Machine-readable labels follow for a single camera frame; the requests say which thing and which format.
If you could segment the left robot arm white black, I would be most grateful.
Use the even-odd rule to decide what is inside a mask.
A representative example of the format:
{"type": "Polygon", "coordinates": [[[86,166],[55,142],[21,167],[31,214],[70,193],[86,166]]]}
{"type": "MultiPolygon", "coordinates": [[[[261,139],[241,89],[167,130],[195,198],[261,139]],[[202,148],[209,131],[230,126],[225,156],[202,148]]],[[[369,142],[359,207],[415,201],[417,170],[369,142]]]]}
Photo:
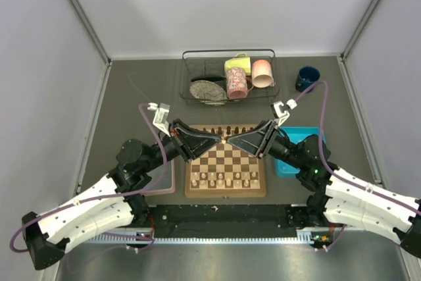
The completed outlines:
{"type": "Polygon", "coordinates": [[[56,209],[22,217],[22,237],[36,270],[60,261],[76,246],[113,228],[144,225],[149,206],[141,190],[149,173],[181,156],[191,161],[218,145],[220,135],[189,127],[176,119],[156,143],[130,139],[116,156],[117,165],[94,185],[56,209]]]}

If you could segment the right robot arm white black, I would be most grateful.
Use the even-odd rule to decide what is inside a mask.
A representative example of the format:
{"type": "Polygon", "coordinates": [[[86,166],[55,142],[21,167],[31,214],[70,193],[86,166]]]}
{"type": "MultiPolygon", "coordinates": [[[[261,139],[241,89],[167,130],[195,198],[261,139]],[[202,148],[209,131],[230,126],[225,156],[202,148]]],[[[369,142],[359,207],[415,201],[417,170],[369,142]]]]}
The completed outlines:
{"type": "Polygon", "coordinates": [[[385,190],[328,162],[330,151],[318,135],[293,143],[272,121],[232,134],[228,144],[256,157],[267,155],[298,170],[296,179],[312,192],[307,218],[353,226],[383,236],[420,257],[420,200],[385,190]]]}

